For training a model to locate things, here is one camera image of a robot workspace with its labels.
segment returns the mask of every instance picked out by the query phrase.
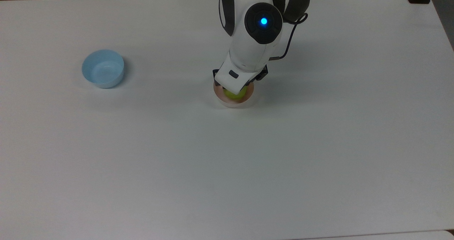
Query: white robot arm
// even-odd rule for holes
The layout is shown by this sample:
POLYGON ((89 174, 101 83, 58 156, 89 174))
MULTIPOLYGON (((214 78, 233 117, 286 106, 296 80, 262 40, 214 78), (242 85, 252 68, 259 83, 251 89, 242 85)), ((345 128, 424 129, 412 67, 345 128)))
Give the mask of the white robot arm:
POLYGON ((215 84, 238 94, 262 79, 281 39, 282 24, 297 24, 308 5, 309 0, 219 0, 221 24, 232 43, 221 68, 214 70, 215 84))

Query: white table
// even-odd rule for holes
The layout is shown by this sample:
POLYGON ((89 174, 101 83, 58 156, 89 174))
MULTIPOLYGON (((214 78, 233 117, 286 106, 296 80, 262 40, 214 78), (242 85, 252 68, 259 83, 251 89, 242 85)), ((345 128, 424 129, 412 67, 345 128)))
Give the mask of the white table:
POLYGON ((454 236, 447 231, 429 231, 384 235, 329 237, 324 238, 323 240, 454 240, 454 236))
POLYGON ((0 1, 0 239, 454 228, 454 53, 432 4, 311 0, 260 100, 227 109, 217 1, 0 1), (81 74, 102 48, 125 58, 114 89, 81 74))

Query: light blue bowl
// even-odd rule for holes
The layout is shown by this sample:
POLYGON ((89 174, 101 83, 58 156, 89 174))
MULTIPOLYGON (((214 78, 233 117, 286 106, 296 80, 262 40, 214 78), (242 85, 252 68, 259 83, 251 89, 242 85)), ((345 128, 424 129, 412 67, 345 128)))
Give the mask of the light blue bowl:
POLYGON ((91 53, 82 64, 85 79, 98 88, 112 88, 124 75, 124 61, 117 52, 103 49, 91 53))

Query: tennis ball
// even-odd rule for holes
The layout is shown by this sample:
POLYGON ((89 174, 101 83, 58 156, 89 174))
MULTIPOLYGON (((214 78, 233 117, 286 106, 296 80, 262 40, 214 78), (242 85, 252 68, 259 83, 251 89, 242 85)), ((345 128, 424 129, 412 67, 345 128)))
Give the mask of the tennis ball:
POLYGON ((223 89, 224 91, 224 95, 226 95, 228 98, 232 99, 232 100, 240 100, 244 97, 244 95, 246 94, 246 90, 248 90, 248 87, 247 86, 244 86, 240 93, 238 93, 238 95, 235 95, 234 93, 228 91, 227 89, 223 89))

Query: black cable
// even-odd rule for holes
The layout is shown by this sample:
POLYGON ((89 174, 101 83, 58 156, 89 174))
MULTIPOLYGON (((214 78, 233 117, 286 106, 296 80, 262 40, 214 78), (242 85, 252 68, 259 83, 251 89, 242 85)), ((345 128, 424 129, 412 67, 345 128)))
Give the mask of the black cable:
POLYGON ((287 55, 288 48, 290 48, 290 42, 292 41, 293 33, 295 32, 295 29, 297 28, 297 25, 301 24, 302 22, 305 22, 305 20, 307 18, 308 18, 308 14, 305 13, 296 22, 292 22, 292 21, 289 21, 289 20, 285 19, 285 21, 287 21, 288 23, 293 25, 292 32, 290 33, 290 37, 288 38, 287 48, 285 49, 285 52, 284 52, 284 54, 282 56, 272 56, 269 59, 270 61, 283 59, 287 55))

